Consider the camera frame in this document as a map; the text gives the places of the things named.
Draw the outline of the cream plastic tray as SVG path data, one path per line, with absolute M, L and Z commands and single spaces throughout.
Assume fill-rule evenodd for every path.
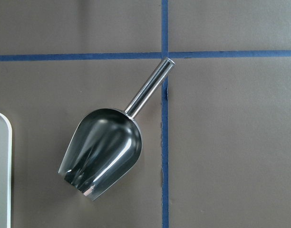
M 11 227 L 12 127 L 0 113 L 0 228 Z

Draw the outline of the stainless steel ice scoop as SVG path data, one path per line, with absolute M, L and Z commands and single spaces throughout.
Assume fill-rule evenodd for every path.
M 165 57 L 125 110 L 101 108 L 78 124 L 58 174 L 85 197 L 96 200 L 137 162 L 142 135 L 135 117 L 175 66 Z

